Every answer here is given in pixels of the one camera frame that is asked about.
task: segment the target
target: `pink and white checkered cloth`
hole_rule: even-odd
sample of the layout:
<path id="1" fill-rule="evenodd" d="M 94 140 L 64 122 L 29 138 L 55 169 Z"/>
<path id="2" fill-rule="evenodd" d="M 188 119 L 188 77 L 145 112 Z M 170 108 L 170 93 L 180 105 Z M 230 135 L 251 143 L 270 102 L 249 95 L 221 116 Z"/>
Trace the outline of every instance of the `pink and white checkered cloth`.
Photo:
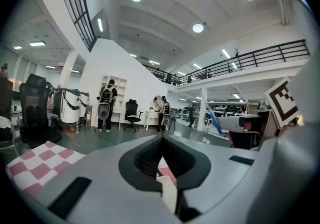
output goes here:
<path id="1" fill-rule="evenodd" d="M 48 141 L 11 161 L 5 172 L 12 183 L 34 197 L 49 180 L 84 156 Z"/>

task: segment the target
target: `black metal railing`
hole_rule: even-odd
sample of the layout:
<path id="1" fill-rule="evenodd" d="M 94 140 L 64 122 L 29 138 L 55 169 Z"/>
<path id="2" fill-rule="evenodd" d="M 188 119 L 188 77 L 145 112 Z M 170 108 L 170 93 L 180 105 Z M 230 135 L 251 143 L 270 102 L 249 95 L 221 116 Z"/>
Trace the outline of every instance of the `black metal railing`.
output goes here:
<path id="1" fill-rule="evenodd" d="M 87 49 L 91 51 L 97 37 L 88 13 L 86 0 L 64 0 L 71 19 Z"/>
<path id="2" fill-rule="evenodd" d="M 154 76 L 156 76 L 162 82 L 172 84 L 173 86 L 178 86 L 180 83 L 180 78 L 176 75 L 172 75 L 171 73 L 147 65 L 144 65 L 144 67 L 147 68 Z"/>
<path id="3" fill-rule="evenodd" d="M 309 56 L 310 53 L 304 39 L 292 41 L 259 49 L 209 65 L 180 77 L 178 85 L 265 65 L 306 59 L 309 58 Z"/>

